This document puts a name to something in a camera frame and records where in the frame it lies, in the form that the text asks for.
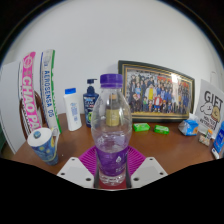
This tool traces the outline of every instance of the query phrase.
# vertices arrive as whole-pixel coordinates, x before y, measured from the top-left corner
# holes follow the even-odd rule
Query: bottle neck
[[[88,94],[94,94],[95,93],[95,89],[93,88],[93,86],[91,86],[91,84],[90,84],[90,86],[87,89],[87,93]]]

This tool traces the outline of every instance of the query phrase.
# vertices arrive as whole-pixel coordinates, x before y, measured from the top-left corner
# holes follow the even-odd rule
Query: soap box
[[[147,123],[133,124],[134,130],[137,131],[148,131],[150,126]]]

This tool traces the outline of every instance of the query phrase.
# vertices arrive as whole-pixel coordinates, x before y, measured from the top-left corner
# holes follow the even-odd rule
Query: water bottle
[[[96,145],[99,179],[108,187],[122,184],[126,177],[132,116],[121,88],[123,76],[103,74],[101,94],[92,112],[91,132]]]

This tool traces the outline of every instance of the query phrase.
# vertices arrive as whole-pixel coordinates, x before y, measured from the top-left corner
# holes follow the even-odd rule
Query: dark blue bottle
[[[87,93],[83,94],[83,105],[86,118],[86,126],[89,128],[91,128],[91,117],[93,107],[99,96],[99,94],[95,93],[94,87],[91,86],[91,84],[94,83],[94,80],[97,79],[87,79],[87,84],[89,84],[89,87],[87,89]]]

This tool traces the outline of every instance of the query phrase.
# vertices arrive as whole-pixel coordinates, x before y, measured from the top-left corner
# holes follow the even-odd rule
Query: purple bottle cap
[[[121,74],[103,74],[100,76],[101,88],[122,88],[123,76]]]

